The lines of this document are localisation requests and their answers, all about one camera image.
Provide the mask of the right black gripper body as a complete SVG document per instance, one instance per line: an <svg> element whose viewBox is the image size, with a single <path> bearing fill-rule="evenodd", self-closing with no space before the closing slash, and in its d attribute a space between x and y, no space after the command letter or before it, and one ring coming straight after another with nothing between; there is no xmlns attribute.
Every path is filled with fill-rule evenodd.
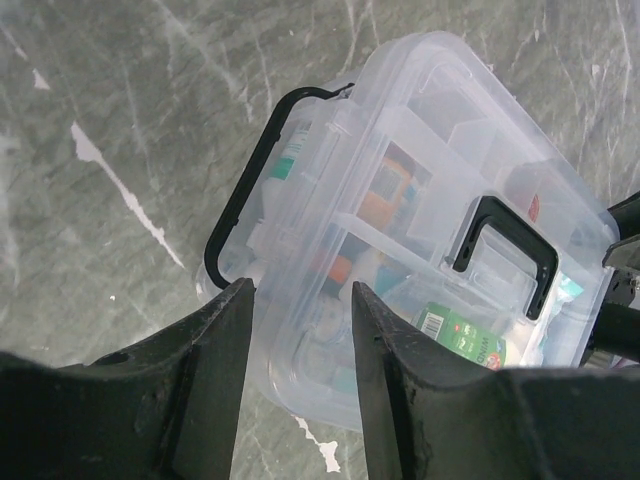
<svg viewBox="0 0 640 480"><path fill-rule="evenodd" d="M613 269L589 339L591 350L639 362L639 193L610 207L621 239L605 254L603 265Z"/></svg>

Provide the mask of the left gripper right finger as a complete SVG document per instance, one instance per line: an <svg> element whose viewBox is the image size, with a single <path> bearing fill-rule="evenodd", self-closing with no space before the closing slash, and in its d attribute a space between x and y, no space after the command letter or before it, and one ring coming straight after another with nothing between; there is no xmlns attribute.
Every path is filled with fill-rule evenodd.
<svg viewBox="0 0 640 480"><path fill-rule="evenodd" d="M639 371L483 368L352 289L372 479L635 479Z"/></svg>

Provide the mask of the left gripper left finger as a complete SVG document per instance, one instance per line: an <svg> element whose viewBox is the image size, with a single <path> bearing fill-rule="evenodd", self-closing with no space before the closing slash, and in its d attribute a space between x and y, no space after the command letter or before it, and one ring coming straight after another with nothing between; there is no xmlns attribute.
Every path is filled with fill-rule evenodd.
<svg viewBox="0 0 640 480"><path fill-rule="evenodd" d="M255 288L240 279L199 310L89 365L1 356L5 479L226 479Z"/></svg>

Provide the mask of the green medicine box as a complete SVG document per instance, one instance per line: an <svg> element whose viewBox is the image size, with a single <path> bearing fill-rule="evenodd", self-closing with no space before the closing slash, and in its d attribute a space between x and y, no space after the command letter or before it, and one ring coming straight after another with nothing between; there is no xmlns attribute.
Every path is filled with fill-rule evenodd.
<svg viewBox="0 0 640 480"><path fill-rule="evenodd" d="M506 365L506 341L457 312L431 302L420 310L411 324L455 354L490 370Z"/></svg>

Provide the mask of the small orange cap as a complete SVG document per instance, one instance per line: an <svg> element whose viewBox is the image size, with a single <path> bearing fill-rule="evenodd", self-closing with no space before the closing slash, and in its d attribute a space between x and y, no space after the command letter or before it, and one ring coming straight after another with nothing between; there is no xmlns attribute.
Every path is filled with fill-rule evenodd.
<svg viewBox="0 0 640 480"><path fill-rule="evenodd" d="M540 212L540 200L538 195L535 194L528 208L528 217L533 223L537 221L539 212Z"/></svg>

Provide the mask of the clear plastic box lid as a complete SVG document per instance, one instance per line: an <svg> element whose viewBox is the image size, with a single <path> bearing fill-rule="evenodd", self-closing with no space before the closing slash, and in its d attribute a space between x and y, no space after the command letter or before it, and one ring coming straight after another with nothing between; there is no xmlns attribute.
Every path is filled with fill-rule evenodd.
<svg viewBox="0 0 640 480"><path fill-rule="evenodd" d="M312 104L302 120L312 124L280 211L251 249L252 375L270 400L301 417L361 427L351 294L344 302L322 292L348 233L409 270L382 295L361 283L410 324L434 302L501 337L514 322L547 318L563 272L584 292L562 310L567 349L540 366L578 365L612 275L603 257L618 228L461 38L435 32L384 44L350 91ZM415 193L382 233L357 211L390 143L415 161Z"/></svg>

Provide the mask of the white medicine bottle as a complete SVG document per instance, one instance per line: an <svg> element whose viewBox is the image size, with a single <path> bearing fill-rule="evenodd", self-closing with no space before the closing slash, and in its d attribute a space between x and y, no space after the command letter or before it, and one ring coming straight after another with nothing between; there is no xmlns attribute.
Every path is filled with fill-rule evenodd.
<svg viewBox="0 0 640 480"><path fill-rule="evenodd" d="M268 176L260 185L262 216L247 240L247 246L252 250L259 248L267 227L280 211L281 191L294 162L306 143L311 124L311 120L302 120L298 123Z"/></svg>

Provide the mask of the brown medicine bottle orange cap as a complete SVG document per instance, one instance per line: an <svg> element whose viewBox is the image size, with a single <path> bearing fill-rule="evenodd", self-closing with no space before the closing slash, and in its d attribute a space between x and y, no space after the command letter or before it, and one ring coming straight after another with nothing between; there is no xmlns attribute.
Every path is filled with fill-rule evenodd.
<svg viewBox="0 0 640 480"><path fill-rule="evenodd" d="M415 170L415 161L395 143L390 143L364 195L357 217L387 233L392 223L399 219L402 202L415 193L411 186ZM382 295L408 274L409 270L403 264L348 233L329 269L322 292L346 302L350 298L351 283L360 281Z"/></svg>

